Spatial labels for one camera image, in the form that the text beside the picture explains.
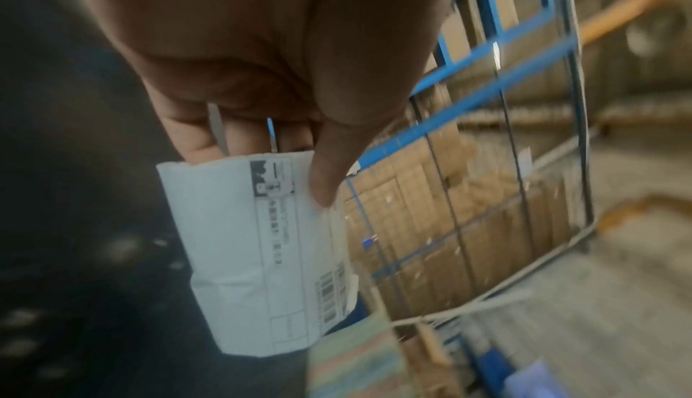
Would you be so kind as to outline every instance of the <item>white parcel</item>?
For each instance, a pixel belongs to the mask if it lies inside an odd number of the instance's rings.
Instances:
[[[307,348],[355,306],[342,204],[313,201],[312,156],[158,166],[192,291],[223,353]]]

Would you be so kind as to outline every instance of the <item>dark background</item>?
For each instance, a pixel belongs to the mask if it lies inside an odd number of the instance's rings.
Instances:
[[[0,0],[0,53],[0,320],[38,313],[0,324],[37,345],[0,396],[302,395],[303,353],[214,345],[155,169],[178,156],[79,0]]]

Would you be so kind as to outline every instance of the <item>concrete floor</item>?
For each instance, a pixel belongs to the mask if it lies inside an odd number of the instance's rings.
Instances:
[[[597,211],[650,193],[692,198],[690,149],[670,129],[594,141]],[[543,358],[573,398],[692,397],[691,222],[664,208],[628,218],[519,283],[530,301],[458,328],[516,366]]]

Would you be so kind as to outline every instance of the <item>hand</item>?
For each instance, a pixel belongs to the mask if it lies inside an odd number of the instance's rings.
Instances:
[[[314,147],[312,193],[332,204],[346,172],[402,114],[451,0],[85,0],[142,78],[191,164]]]

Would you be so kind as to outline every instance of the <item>striped cloth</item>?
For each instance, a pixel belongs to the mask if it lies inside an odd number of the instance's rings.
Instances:
[[[389,320],[379,311],[325,336],[308,358],[308,398],[418,396]]]

